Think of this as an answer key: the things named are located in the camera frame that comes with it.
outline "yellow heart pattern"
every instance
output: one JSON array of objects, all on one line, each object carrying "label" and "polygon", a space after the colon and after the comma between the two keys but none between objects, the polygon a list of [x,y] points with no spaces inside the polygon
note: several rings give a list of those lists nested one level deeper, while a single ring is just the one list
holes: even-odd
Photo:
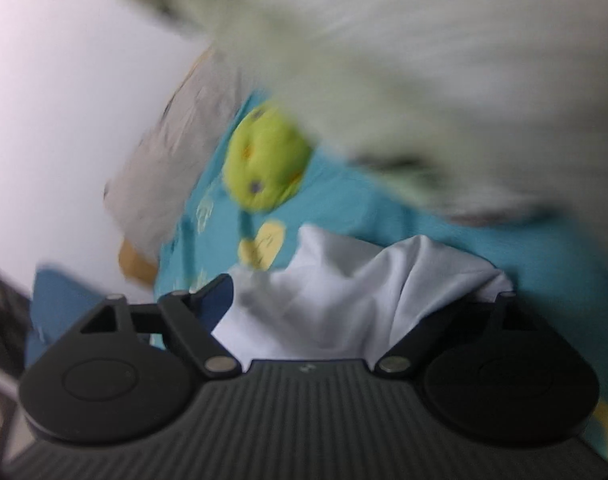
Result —
[{"label": "yellow heart pattern", "polygon": [[242,238],[238,246],[239,261],[254,269],[268,270],[284,243],[286,227],[282,222],[264,222],[255,240]]}]

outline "mattress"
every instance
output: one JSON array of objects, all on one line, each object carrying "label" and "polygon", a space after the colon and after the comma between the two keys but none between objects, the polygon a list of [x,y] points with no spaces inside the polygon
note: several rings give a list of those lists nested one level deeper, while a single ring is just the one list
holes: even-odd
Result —
[{"label": "mattress", "polygon": [[427,235],[487,259],[550,322],[600,378],[602,400],[585,438],[608,459],[608,265],[571,219],[545,216],[487,228],[455,226],[401,205],[366,176],[316,150],[297,195],[268,213],[248,213],[222,182],[226,147],[239,121],[265,96],[253,92],[232,121],[160,253],[155,294],[198,290],[242,262],[284,268],[304,223],[388,246]]}]

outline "blue fabric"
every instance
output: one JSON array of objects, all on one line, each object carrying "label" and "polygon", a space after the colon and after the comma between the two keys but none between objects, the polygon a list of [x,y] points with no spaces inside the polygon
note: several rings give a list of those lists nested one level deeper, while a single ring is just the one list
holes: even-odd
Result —
[{"label": "blue fabric", "polygon": [[104,296],[61,270],[39,268],[30,306],[33,331],[26,339],[26,367],[37,361],[52,343]]},{"label": "blue fabric", "polygon": [[[157,296],[198,289],[226,272],[238,261],[241,237],[254,238],[268,219],[286,225],[273,269],[287,266],[305,222],[380,246],[424,234],[507,272],[520,296],[593,365],[608,402],[608,267],[572,220],[549,216],[488,228],[455,226],[396,203],[365,176],[319,150],[295,197],[267,214],[246,213],[229,198],[220,173],[230,135],[263,100],[260,93],[249,97],[191,193],[174,240],[161,251]],[[591,442],[599,448],[597,440]]]}]

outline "brown object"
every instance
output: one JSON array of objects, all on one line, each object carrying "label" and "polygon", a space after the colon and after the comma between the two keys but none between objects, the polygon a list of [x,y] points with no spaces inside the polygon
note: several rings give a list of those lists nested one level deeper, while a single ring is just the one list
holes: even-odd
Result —
[{"label": "brown object", "polygon": [[126,239],[122,242],[117,261],[125,278],[153,287],[155,277],[158,275],[158,267],[140,256]]}]

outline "pillow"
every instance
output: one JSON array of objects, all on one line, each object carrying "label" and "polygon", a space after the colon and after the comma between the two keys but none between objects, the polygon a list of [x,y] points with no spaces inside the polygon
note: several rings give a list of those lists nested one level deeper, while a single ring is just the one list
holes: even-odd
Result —
[{"label": "pillow", "polygon": [[106,186],[104,205],[137,252],[156,262],[184,202],[253,83],[221,54],[204,53],[159,123]]}]

